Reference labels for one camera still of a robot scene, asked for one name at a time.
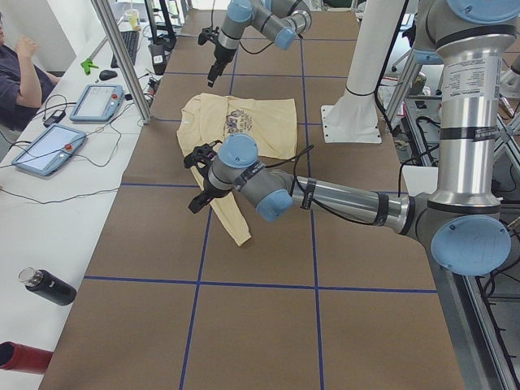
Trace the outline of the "black computer mouse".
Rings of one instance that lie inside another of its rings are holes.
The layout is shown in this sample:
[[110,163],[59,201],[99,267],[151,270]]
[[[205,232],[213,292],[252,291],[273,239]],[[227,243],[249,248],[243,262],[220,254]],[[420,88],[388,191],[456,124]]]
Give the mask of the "black computer mouse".
[[98,78],[101,81],[107,81],[107,80],[114,79],[117,76],[118,76],[118,73],[116,71],[113,71],[113,70],[102,70],[99,73]]

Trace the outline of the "far blue teach pendant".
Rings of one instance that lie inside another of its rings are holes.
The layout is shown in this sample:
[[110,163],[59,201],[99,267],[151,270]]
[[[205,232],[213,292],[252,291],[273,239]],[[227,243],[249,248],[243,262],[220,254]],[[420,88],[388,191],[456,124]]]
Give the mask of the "far blue teach pendant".
[[69,118],[74,123],[105,123],[124,100],[119,84],[89,84],[80,95]]

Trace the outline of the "seated person dark shirt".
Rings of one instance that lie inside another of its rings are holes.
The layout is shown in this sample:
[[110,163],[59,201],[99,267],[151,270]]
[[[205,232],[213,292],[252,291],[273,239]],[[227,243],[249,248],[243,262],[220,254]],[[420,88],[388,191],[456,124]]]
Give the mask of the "seated person dark shirt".
[[23,131],[50,96],[60,78],[33,63],[37,43],[20,37],[15,49],[6,45],[1,22],[1,125]]

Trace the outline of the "green plastic clamp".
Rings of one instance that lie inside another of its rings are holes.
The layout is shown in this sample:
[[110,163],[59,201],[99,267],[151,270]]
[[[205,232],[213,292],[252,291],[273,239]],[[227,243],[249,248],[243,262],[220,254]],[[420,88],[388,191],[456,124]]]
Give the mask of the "green plastic clamp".
[[83,62],[80,63],[81,68],[83,69],[85,75],[89,76],[91,74],[91,71],[93,69],[98,69],[99,66],[95,65],[93,63],[93,60],[91,58],[87,58]]

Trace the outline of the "black keyboard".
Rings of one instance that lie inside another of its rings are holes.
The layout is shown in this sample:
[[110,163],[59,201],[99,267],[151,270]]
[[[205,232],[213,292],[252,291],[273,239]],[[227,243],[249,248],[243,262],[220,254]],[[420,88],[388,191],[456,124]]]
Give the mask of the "black keyboard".
[[121,31],[120,35],[123,39],[124,47],[126,48],[129,58],[131,59],[132,65],[136,63],[139,35],[138,31]]

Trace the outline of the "blue teach pendant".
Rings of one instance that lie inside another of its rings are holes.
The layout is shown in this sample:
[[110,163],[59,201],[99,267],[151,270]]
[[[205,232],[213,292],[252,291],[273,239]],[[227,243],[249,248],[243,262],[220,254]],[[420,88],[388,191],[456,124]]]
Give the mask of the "blue teach pendant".
[[119,84],[89,84],[80,95],[69,118],[74,123],[105,123],[124,100]]
[[59,123],[52,124],[11,164],[38,176],[50,176],[84,144],[87,134]]

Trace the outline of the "red bottle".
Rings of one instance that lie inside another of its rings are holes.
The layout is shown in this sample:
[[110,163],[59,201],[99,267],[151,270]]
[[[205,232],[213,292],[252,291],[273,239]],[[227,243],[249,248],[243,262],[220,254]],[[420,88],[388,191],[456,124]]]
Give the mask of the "red bottle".
[[1,343],[1,369],[43,375],[53,352],[11,341]]

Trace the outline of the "cream long-sleeve graphic shirt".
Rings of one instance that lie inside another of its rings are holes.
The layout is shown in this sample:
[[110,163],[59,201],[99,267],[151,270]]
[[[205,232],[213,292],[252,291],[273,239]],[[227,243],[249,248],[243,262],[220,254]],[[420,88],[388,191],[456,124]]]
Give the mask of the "cream long-sleeve graphic shirt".
[[201,93],[182,110],[177,132],[184,156],[195,146],[221,140],[207,170],[189,168],[200,188],[209,180],[227,190],[224,198],[208,201],[220,222],[238,245],[249,238],[249,228],[231,192],[244,195],[268,222],[293,203],[283,179],[267,170],[261,157],[290,159],[297,147],[297,113],[288,100],[257,101]]

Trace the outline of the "black power adapter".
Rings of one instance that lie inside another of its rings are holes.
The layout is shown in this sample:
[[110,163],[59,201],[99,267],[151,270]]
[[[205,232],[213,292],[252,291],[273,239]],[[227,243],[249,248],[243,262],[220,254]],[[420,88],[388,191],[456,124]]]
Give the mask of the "black power adapter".
[[65,117],[65,110],[55,110],[51,115],[49,115],[43,121],[43,125],[45,128],[50,127],[53,124],[59,123]]

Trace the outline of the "black water bottle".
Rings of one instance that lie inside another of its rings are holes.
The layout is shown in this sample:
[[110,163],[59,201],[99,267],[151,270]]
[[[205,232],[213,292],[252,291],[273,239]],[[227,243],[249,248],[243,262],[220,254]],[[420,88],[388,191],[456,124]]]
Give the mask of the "black water bottle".
[[59,306],[67,306],[76,298],[76,290],[71,285],[47,270],[24,268],[19,273],[19,281],[29,292]]

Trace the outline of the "near blue teach pendant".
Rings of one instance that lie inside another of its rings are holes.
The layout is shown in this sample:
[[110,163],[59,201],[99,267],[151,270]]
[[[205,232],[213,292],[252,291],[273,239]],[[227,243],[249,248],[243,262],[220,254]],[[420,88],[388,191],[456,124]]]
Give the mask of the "near blue teach pendant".
[[84,144],[87,134],[59,123],[52,124],[11,164],[38,176],[50,176]]

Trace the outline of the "aluminium frame post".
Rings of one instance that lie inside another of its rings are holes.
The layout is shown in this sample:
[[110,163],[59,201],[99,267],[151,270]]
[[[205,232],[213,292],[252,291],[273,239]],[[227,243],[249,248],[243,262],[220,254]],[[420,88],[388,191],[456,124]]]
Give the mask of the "aluminium frame post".
[[150,107],[141,89],[140,81],[115,21],[111,6],[107,0],[91,0],[91,3],[117,59],[119,69],[141,116],[142,123],[148,124],[151,120]]

